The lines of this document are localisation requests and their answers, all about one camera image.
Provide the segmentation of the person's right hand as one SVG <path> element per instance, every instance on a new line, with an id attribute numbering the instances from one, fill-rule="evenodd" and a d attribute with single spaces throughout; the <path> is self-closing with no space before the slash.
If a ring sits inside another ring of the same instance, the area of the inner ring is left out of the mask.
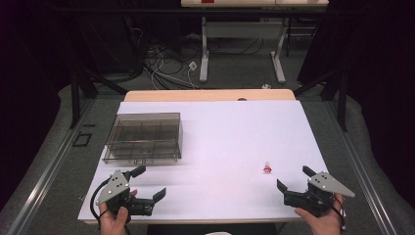
<path id="1" fill-rule="evenodd" d="M 295 208 L 295 213 L 307 222 L 313 235 L 342 235 L 343 222 L 340 212 L 344 200 L 340 194 L 336 194 L 335 198 L 334 208 L 320 217 L 315 217 L 304 209 Z"/>

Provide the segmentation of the white table sheet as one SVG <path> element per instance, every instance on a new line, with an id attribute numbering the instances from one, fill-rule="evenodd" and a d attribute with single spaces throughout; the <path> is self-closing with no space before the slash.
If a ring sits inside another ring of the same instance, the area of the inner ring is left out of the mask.
<path id="1" fill-rule="evenodd" d="M 277 180 L 302 192 L 302 167 L 326 167 L 298 101 L 123 102 L 118 110 L 181 115 L 181 160 L 151 165 L 130 181 L 142 198 L 166 189 L 152 215 L 135 216 L 135 223 L 292 221 L 297 215 L 284 205 Z"/>

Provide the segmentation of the person's left hand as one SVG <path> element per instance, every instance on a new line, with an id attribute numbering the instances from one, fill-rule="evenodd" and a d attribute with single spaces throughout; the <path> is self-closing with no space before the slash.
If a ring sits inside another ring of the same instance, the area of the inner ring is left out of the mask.
<path id="1" fill-rule="evenodd" d="M 99 206 L 100 235 L 131 235 L 126 228 L 126 220 L 129 216 L 126 207 L 120 207 L 117 214 L 112 213 L 106 203 Z"/>

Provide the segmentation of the black horizontal bar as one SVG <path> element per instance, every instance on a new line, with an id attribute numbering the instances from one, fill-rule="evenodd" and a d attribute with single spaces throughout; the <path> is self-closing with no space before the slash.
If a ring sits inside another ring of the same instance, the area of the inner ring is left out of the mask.
<path id="1" fill-rule="evenodd" d="M 144 9 L 144 10 L 112 10 L 112 9 L 69 9 L 51 8 L 51 11 L 66 14 L 119 14 L 119 15 L 169 15 L 169 16 L 207 16 L 207 15 L 266 15 L 266 16 L 290 16 L 290 15 L 320 15 L 325 12 L 306 10 L 226 10 L 226 9 Z"/>

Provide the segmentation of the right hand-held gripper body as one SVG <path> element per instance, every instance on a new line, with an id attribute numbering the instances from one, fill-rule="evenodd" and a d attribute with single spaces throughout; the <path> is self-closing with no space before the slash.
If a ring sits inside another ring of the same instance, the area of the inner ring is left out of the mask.
<path id="1" fill-rule="evenodd" d="M 284 187 L 285 206 L 301 208 L 316 217 L 320 217 L 333 208 L 336 194 L 355 197 L 354 192 L 328 172 L 308 172 L 307 175 L 307 190 L 305 192 L 294 192 Z"/>

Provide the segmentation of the aluminium floor rail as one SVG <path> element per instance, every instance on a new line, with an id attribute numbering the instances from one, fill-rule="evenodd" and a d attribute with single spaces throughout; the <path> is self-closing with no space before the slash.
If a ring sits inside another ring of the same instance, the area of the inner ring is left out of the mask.
<path id="1" fill-rule="evenodd" d="M 344 144 L 346 145 L 347 158 L 355 175 L 365 201 L 370 208 L 373 217 L 382 235 L 397 235 L 394 225 L 386 211 L 385 205 L 382 202 L 379 193 L 374 187 L 373 181 L 370 179 L 364 164 L 352 143 L 351 136 L 348 131 L 345 131 L 338 123 L 337 111 L 331 102 L 324 103 L 325 109 L 328 112 L 330 120 L 336 126 L 337 132 L 340 134 Z"/>
<path id="2" fill-rule="evenodd" d="M 6 223 L 4 228 L 0 228 L 0 235 L 25 233 L 64 163 L 81 123 L 94 103 L 94 99 L 86 99 L 82 103 L 80 118 L 74 128 L 70 127 L 69 102 L 64 101 L 61 104 L 55 122 L 23 180 L 5 208 L 0 211 L 0 220 Z"/>

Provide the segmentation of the light wooden table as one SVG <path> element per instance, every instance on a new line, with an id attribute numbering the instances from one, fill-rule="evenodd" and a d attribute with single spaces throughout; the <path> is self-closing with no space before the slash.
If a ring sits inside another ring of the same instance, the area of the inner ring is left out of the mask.
<path id="1" fill-rule="evenodd" d="M 126 93 L 125 102 L 203 102 L 237 100 L 295 101 L 290 89 L 139 90 Z"/>

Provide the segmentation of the black metal stand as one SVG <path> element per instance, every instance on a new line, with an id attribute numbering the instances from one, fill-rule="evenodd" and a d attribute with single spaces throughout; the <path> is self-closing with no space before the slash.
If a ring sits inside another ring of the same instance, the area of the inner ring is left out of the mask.
<path id="1" fill-rule="evenodd" d="M 300 88 L 295 89 L 294 95 L 298 97 L 321 82 L 325 82 L 325 86 L 320 93 L 320 97 L 323 101 L 332 101 L 335 98 L 335 95 L 338 95 L 337 122 L 343 131 L 347 131 L 346 94 L 348 78 L 344 71 L 329 70 L 318 78 L 303 84 Z"/>
<path id="2" fill-rule="evenodd" d="M 88 99 L 95 99 L 98 96 L 98 90 L 94 85 L 95 80 L 103 83 L 118 94 L 125 95 L 127 93 L 125 88 L 109 81 L 97 72 L 82 66 L 73 66 L 70 69 L 71 128 L 75 128 L 81 118 L 80 92 L 83 92 Z"/>

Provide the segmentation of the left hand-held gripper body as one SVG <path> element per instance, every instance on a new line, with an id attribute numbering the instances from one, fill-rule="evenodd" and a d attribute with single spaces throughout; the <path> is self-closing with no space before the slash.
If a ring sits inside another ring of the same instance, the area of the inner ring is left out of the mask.
<path id="1" fill-rule="evenodd" d="M 153 199 L 139 199 L 130 193 L 130 171 L 122 172 L 117 169 L 108 179 L 102 182 L 95 191 L 98 194 L 102 189 L 96 206 L 106 203 L 111 212 L 117 213 L 120 207 L 126 207 L 129 212 L 127 221 L 132 215 L 150 216 L 153 213 Z"/>

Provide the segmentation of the clear plastic compartment box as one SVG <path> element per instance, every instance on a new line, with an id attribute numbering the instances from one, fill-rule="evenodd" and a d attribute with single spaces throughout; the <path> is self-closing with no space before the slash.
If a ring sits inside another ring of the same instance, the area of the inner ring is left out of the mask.
<path id="1" fill-rule="evenodd" d="M 182 158 L 179 113 L 117 115 L 106 142 L 108 165 L 170 165 Z"/>

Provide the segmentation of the white desk with metal legs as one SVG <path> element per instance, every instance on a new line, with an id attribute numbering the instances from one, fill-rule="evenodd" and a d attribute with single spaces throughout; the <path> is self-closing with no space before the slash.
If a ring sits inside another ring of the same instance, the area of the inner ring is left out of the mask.
<path id="1" fill-rule="evenodd" d="M 190 9 L 226 9 L 226 10 L 316 10 L 323 12 L 329 0 L 215 0 L 214 3 L 201 3 L 201 0 L 181 0 L 181 6 Z M 200 82 L 208 80 L 209 38 L 267 38 L 276 39 L 277 47 L 270 52 L 277 82 L 286 82 L 280 62 L 284 41 L 288 38 L 291 17 L 269 17 L 267 22 L 241 22 L 237 20 L 219 20 L 213 22 L 202 17 L 202 59 Z"/>

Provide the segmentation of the dark curtain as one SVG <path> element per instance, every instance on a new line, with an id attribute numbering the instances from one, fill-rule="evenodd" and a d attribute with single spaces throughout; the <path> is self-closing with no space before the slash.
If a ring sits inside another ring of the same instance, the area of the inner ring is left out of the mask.
<path id="1" fill-rule="evenodd" d="M 415 209 L 415 0 L 328 0 L 298 82 L 345 71 L 372 153 Z"/>
<path id="2" fill-rule="evenodd" d="M 99 0 L 0 0 L 0 211 L 26 175 L 71 76 L 99 71 L 88 16 L 57 13 Z"/>

